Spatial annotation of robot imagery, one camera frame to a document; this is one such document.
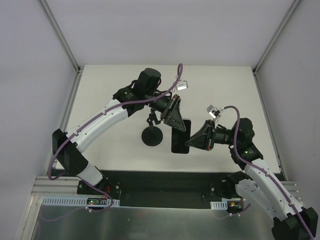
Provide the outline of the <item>light blue smartphone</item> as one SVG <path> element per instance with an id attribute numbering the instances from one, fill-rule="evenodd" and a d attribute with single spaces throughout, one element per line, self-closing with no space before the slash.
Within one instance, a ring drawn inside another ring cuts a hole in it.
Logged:
<path id="1" fill-rule="evenodd" d="M 192 122 L 190 119 L 184 119 L 183 122 L 186 131 L 171 129 L 171 152 L 174 154 L 188 154 L 190 151 L 190 147 L 185 143 L 190 139 Z"/>

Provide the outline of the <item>black phone stand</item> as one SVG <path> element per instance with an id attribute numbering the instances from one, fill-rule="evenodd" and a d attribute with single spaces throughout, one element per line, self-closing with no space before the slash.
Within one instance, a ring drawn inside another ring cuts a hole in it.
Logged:
<path id="1" fill-rule="evenodd" d="M 163 140 L 163 132 L 157 127 L 161 123 L 161 120 L 157 118 L 154 109 L 150 110 L 146 122 L 148 123 L 148 127 L 141 133 L 142 142 L 149 147 L 158 146 Z"/>

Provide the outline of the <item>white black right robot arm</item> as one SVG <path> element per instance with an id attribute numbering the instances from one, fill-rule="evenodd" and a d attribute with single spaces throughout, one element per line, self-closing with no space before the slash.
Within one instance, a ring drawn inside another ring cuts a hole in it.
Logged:
<path id="1" fill-rule="evenodd" d="M 229 174 L 214 188 L 221 198 L 241 197 L 273 222 L 276 240 L 313 240 L 319 216 L 304 207 L 270 170 L 253 143 L 252 121 L 238 118 L 232 129 L 206 120 L 202 128 L 185 143 L 188 147 L 211 151 L 217 144 L 227 145 L 230 156 L 240 171 Z"/>

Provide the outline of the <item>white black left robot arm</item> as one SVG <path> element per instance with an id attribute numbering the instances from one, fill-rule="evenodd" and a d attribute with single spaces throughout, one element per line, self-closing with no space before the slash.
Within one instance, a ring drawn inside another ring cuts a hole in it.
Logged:
<path id="1" fill-rule="evenodd" d="M 78 126 L 63 132 L 57 129 L 52 134 L 52 159 L 57 160 L 65 173 L 81 179 L 94 194 L 108 194 L 108 180 L 90 163 L 83 152 L 104 132 L 129 118 L 145 106 L 160 113 L 165 125 L 185 132 L 186 126 L 180 113 L 181 98 L 173 89 L 181 80 L 183 64 L 177 67 L 175 82 L 166 91 L 159 91 L 161 73 L 153 68 L 143 70 L 138 79 L 119 89 L 112 99 L 92 117 Z"/>

